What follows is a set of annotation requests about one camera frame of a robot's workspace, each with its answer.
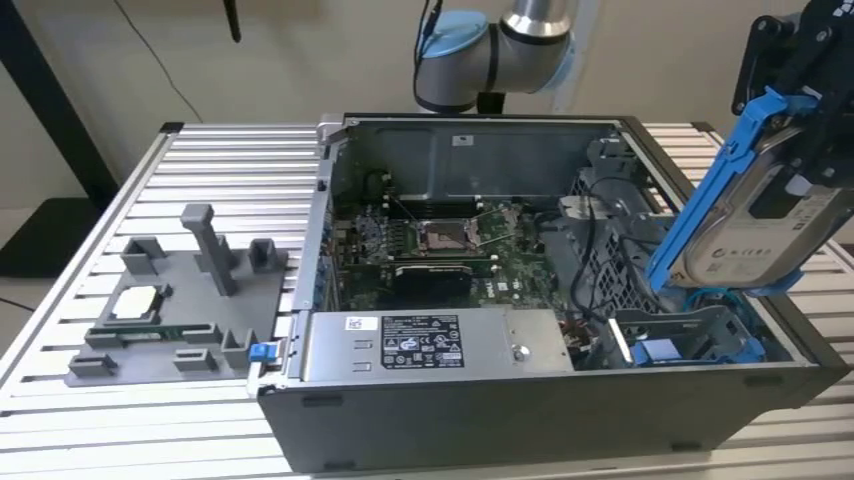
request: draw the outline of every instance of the black cable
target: black cable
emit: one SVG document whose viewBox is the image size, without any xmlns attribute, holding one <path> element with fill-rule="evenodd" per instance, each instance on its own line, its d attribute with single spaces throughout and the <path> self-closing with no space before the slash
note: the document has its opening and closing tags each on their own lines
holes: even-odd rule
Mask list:
<svg viewBox="0 0 854 480">
<path fill-rule="evenodd" d="M 596 187 L 596 185 L 599 185 L 599 182 L 604 181 L 604 180 L 615 180 L 617 182 L 625 182 L 628 183 L 632 187 L 637 187 L 637 183 L 633 182 L 631 179 L 625 178 L 625 177 L 599 177 L 596 178 L 596 181 L 592 182 L 589 184 L 589 186 L 587 187 L 587 195 L 593 195 L 592 193 L 592 189 Z"/>
<path fill-rule="evenodd" d="M 9 300 L 9 299 L 2 298 L 2 297 L 0 297 L 0 303 L 5 303 L 7 305 L 11 305 L 13 307 L 19 308 L 21 310 L 26 310 L 27 312 L 34 312 L 35 311 L 34 308 L 27 307 L 22 303 L 17 303 L 14 300 Z"/>
<path fill-rule="evenodd" d="M 444 0 L 436 0 L 436 4 L 429 11 L 426 21 L 424 16 L 426 15 L 426 9 L 429 8 L 429 0 L 424 0 L 424 7 L 421 8 L 421 16 L 417 19 L 417 35 L 414 39 L 413 48 L 413 62 L 414 68 L 412 71 L 412 96 L 417 101 L 417 73 L 421 69 L 421 63 L 424 61 L 424 54 L 426 53 L 426 39 L 430 37 L 433 30 L 436 29 L 436 22 L 438 21 L 438 15 L 441 14 L 441 5 Z"/>
<path fill-rule="evenodd" d="M 138 39 L 142 41 L 142 44 L 145 45 L 145 48 L 148 48 L 150 55 L 154 57 L 154 60 L 157 62 L 157 65 L 160 65 L 160 70 L 162 70 L 162 74 L 165 75 L 165 79 L 169 82 L 169 86 L 172 87 L 172 90 L 174 91 L 177 96 L 181 97 L 181 100 L 186 104 L 186 107 L 189 107 L 189 110 L 192 110 L 192 113 L 196 116 L 198 123 L 204 123 L 204 120 L 201 119 L 201 115 L 198 115 L 198 111 L 196 110 L 196 107 L 192 106 L 192 103 L 189 103 L 189 100 L 186 100 L 186 97 L 184 96 L 180 89 L 177 88 L 177 85 L 174 85 L 174 81 L 172 80 L 172 75 L 169 74 L 169 71 L 166 70 L 165 65 L 162 64 L 162 60 L 160 60 L 160 56 L 157 55 L 157 52 L 154 52 L 154 49 L 152 48 L 150 43 L 148 43 L 148 40 L 145 40 L 142 33 L 138 31 L 138 28 L 136 28 L 136 25 L 133 24 L 133 20 L 130 20 L 130 16 L 128 15 L 126 10 L 121 6 L 121 3 L 118 2 L 118 0 L 112 0 L 112 3 L 114 3 L 116 8 L 121 12 L 121 16 L 124 17 L 124 19 L 128 22 L 128 25 L 130 26 L 130 29 L 136 33 L 136 36 L 138 37 Z"/>
<path fill-rule="evenodd" d="M 420 57 L 421 44 L 421 27 L 424 25 L 424 18 L 426 17 L 426 9 L 429 8 L 429 0 L 424 0 L 424 6 L 421 7 L 421 15 L 417 17 L 417 31 L 414 32 L 414 45 L 412 46 L 412 66 L 417 65 L 417 58 Z"/>
<path fill-rule="evenodd" d="M 589 265 L 593 243 L 596 239 L 596 216 L 592 210 L 592 199 L 589 196 L 587 196 L 587 215 L 588 215 L 587 242 L 584 244 L 584 252 L 581 254 L 581 263 L 577 267 L 577 270 L 575 271 L 572 282 L 569 283 L 569 300 L 572 301 L 572 304 L 575 305 L 575 308 L 580 311 L 581 315 L 584 315 L 584 317 L 587 317 L 593 322 L 596 322 L 599 326 L 603 326 L 605 320 L 601 317 L 601 315 L 599 315 L 589 308 L 587 308 L 587 306 L 583 305 L 580 300 L 577 299 L 577 285 L 581 279 L 581 275 L 584 274 L 584 270 L 587 270 L 587 267 Z"/>
</svg>

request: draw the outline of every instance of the blue drive bracket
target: blue drive bracket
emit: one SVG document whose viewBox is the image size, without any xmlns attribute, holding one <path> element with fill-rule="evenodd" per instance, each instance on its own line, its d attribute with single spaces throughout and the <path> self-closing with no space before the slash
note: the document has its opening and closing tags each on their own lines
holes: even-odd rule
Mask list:
<svg viewBox="0 0 854 480">
<path fill-rule="evenodd" d="M 744 111 L 737 118 L 732 135 L 717 152 L 705 177 L 681 209 L 664 241 L 655 249 L 644 272 L 655 292 L 660 292 L 661 289 L 667 288 L 669 268 L 684 247 L 691 242 L 705 214 L 715 205 L 729 181 L 736 175 L 744 173 L 756 160 L 753 146 L 761 136 L 768 119 L 780 113 L 785 115 L 809 113 L 817 104 L 817 100 L 805 95 L 783 96 L 769 87 L 764 87 L 764 92 L 764 95 L 747 103 Z M 761 296 L 784 292 L 797 281 L 800 275 L 800 270 L 795 269 L 772 285 L 745 293 Z M 727 285 L 704 285 L 704 287 L 728 288 Z"/>
</svg>

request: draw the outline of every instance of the blue release tab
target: blue release tab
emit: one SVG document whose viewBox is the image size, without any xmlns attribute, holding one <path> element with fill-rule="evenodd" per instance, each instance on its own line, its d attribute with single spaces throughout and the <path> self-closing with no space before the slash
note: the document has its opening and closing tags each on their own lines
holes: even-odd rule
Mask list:
<svg viewBox="0 0 854 480">
<path fill-rule="evenodd" d="M 737 118 L 729 139 L 723 144 L 708 173 L 696 187 L 688 203 L 679 214 L 661 245 L 655 249 L 647 265 L 645 277 L 655 292 L 665 288 L 669 280 L 669 268 L 691 241 L 708 210 L 717 201 L 729 180 L 743 173 L 756 160 L 753 144 L 761 135 L 764 123 L 777 113 L 788 115 L 809 112 L 817 101 L 805 95 L 781 96 L 769 87 L 764 87 L 764 95 L 747 103 L 744 112 Z M 799 270 L 767 285 L 753 293 L 769 294 L 784 291 L 796 281 Z"/>
<path fill-rule="evenodd" d="M 441 12 L 436 20 L 436 28 L 426 38 L 424 58 L 442 57 L 458 52 L 485 34 L 486 25 L 485 15 L 474 10 Z"/>
<path fill-rule="evenodd" d="M 278 348 L 268 343 L 256 343 L 249 347 L 249 362 L 272 363 L 276 361 Z"/>
</svg>

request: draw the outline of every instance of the blue latch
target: blue latch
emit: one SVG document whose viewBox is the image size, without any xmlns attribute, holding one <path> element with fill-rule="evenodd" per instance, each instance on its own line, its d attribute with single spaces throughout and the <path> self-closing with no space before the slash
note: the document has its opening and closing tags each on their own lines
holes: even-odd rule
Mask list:
<svg viewBox="0 0 854 480">
<path fill-rule="evenodd" d="M 272 363 L 278 356 L 278 346 L 269 343 L 256 343 L 249 347 L 249 362 Z"/>
</svg>

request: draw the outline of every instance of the barcode sticker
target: barcode sticker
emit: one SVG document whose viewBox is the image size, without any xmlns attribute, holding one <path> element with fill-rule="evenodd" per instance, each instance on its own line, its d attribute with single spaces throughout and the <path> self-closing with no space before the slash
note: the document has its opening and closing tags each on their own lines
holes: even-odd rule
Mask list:
<svg viewBox="0 0 854 480">
<path fill-rule="evenodd" d="M 346 317 L 345 330 L 376 330 L 378 317 Z"/>
</svg>

